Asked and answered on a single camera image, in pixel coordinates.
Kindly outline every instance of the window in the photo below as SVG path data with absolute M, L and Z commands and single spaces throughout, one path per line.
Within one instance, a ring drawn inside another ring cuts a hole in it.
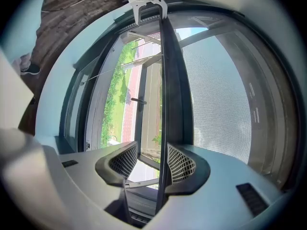
M 189 79 L 194 145 L 236 157 L 282 186 L 290 170 L 283 154 L 291 160 L 294 152 L 295 129 L 287 127 L 295 112 L 278 61 L 228 17 L 179 12 L 169 19 Z
M 139 55 L 138 44 L 125 44 L 115 66 L 103 114 L 101 148 L 134 140 L 136 108 L 131 98 L 137 97 L 140 67 L 131 62 Z
M 162 67 L 154 63 L 147 68 L 142 118 L 141 155 L 160 163 L 162 135 Z

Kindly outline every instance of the shoe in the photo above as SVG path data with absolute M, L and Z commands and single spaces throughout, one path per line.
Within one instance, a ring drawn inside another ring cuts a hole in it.
M 32 100 L 30 101 L 29 105 L 34 105 L 36 102 L 35 98 L 33 97 Z
M 31 64 L 27 70 L 21 71 L 20 75 L 26 75 L 26 74 L 37 75 L 38 73 L 40 73 L 39 66 Z

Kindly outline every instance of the white wall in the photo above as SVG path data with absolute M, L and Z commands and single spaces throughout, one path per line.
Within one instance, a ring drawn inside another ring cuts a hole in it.
M 35 47 L 43 1 L 24 0 L 7 23 L 1 38 L 1 47 L 10 63 L 31 53 Z
M 36 114 L 35 137 L 43 145 L 51 145 L 49 137 L 59 135 L 63 101 L 75 72 L 73 65 L 116 18 L 130 9 L 127 4 L 94 21 L 69 43 L 57 59 L 45 82 Z
M 0 48 L 0 128 L 18 128 L 32 97 Z

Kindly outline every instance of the grass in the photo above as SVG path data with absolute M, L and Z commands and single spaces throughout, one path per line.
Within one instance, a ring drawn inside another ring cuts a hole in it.
M 100 147 L 106 147 L 112 133 L 120 141 L 121 126 L 124 114 L 124 104 L 127 94 L 127 86 L 130 77 L 124 73 L 120 66 L 134 60 L 136 49 L 132 49 L 138 45 L 137 42 L 130 42 L 123 47 L 119 56 L 116 68 L 113 73 L 110 88 L 106 98 L 104 117 L 102 122 Z
M 129 83 L 131 69 L 128 69 L 126 74 L 124 74 L 121 81 L 118 82 L 116 85 L 116 94 L 114 95 L 114 100 L 116 102 L 113 114 L 111 116 L 113 120 L 113 132 L 110 135 L 116 136 L 117 141 L 121 142 L 121 128 L 124 116 L 124 108 L 125 108 L 125 101 L 126 101 L 126 94 L 127 88 Z

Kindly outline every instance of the white plastic surface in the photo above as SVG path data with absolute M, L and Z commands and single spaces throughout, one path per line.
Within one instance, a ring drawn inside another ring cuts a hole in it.
M 33 137 L 17 129 L 0 129 L 0 139 L 0 158 L 4 162 L 0 171 L 1 183 L 16 206 L 39 229 L 135 229 L 104 211 L 108 202 L 118 199 L 119 193 L 116 187 L 106 186 L 100 177 L 96 183 L 92 183 L 92 170 L 84 166 L 85 173 L 79 176 L 89 184 L 80 188 L 66 172 L 52 147 L 42 147 Z M 91 162 L 95 160 L 92 158 L 104 156 L 118 148 L 79 153 L 77 159 L 81 166 L 86 161 L 94 170 Z M 89 190 L 93 188 L 102 201 L 89 196 Z
M 18 128 L 32 97 L 0 48 L 0 128 Z
M 169 229 L 236 229 L 253 219 L 236 185 L 250 183 L 268 205 L 281 196 L 273 184 L 242 161 L 193 146 L 189 150 L 208 162 L 209 179 L 192 195 L 170 196 L 144 229 L 165 226 Z
M 124 144 L 128 144 L 128 142 L 104 149 L 59 155 L 61 162 L 69 160 L 78 162 L 78 164 L 66 167 L 66 172 L 83 193 L 102 209 L 119 198 L 121 188 L 106 184 L 97 174 L 95 164 L 101 157 L 123 147 Z

